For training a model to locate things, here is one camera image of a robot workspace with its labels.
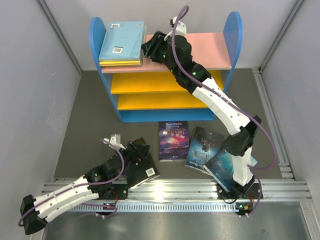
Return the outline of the black glossy book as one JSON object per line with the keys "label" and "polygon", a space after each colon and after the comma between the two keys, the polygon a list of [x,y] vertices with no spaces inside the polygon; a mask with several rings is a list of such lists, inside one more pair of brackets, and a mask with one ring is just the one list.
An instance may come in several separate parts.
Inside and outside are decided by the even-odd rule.
{"label": "black glossy book", "polygon": [[[131,142],[146,144],[143,137]],[[133,163],[126,165],[125,163],[123,175],[127,181],[128,187],[132,190],[142,185],[143,183],[158,178],[160,176],[160,173],[155,165],[151,153],[149,152],[147,159],[137,165]]]}

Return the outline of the yellow book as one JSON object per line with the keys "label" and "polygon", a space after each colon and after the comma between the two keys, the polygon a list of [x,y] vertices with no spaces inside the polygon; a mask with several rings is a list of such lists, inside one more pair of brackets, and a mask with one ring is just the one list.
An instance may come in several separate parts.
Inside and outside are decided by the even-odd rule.
{"label": "yellow book", "polygon": [[99,61],[100,67],[123,67],[123,66],[140,66],[141,60],[123,60],[123,61]]}

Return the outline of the light blue book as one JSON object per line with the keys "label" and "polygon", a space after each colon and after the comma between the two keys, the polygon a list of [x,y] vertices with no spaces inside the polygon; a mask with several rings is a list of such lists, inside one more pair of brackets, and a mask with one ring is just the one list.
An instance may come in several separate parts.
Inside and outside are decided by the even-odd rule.
{"label": "light blue book", "polygon": [[102,62],[140,59],[144,36],[144,21],[109,22],[98,60]]}

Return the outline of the purple Robinson Crusoe book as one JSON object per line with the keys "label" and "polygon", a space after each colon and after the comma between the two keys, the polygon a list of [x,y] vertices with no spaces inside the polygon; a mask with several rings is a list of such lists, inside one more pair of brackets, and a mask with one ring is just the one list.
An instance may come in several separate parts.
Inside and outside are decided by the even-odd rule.
{"label": "purple Robinson Crusoe book", "polygon": [[159,122],[159,161],[185,161],[189,152],[189,127],[187,121]]}

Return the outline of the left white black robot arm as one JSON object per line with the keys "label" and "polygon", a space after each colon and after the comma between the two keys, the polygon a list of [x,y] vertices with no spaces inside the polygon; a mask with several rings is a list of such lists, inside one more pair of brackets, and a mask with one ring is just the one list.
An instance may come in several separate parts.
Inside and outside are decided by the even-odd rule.
{"label": "left white black robot arm", "polygon": [[151,148],[148,144],[134,141],[124,146],[114,138],[104,138],[101,142],[115,150],[115,155],[60,189],[23,198],[18,226],[23,227],[26,235],[44,229],[49,222],[77,205],[109,198],[113,194],[114,181],[125,173],[130,163],[145,160]]}

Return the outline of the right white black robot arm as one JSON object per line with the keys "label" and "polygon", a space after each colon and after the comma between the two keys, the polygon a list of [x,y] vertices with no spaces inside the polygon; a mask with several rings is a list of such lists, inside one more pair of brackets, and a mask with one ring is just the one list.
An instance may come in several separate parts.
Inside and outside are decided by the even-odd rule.
{"label": "right white black robot arm", "polygon": [[231,185],[224,190],[237,198],[246,198],[255,181],[249,165],[261,119],[245,116],[224,94],[209,71],[193,60],[192,46],[185,36],[168,37],[157,31],[141,49],[146,58],[164,65],[182,88],[201,100],[224,124],[229,136],[222,148],[230,154],[233,166]]}

